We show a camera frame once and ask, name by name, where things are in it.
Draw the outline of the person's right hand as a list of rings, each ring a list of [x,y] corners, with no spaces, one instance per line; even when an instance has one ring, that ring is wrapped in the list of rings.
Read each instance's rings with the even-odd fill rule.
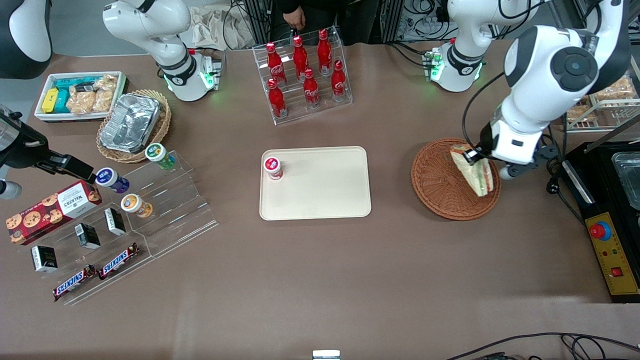
[[[302,31],[306,27],[306,15],[301,6],[291,11],[290,13],[282,14],[283,20],[298,31]]]

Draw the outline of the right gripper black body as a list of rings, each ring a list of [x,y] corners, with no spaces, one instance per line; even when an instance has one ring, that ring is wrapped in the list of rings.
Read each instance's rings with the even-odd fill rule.
[[[46,136],[23,123],[18,112],[1,114],[1,166],[13,169],[49,169],[49,142]]]

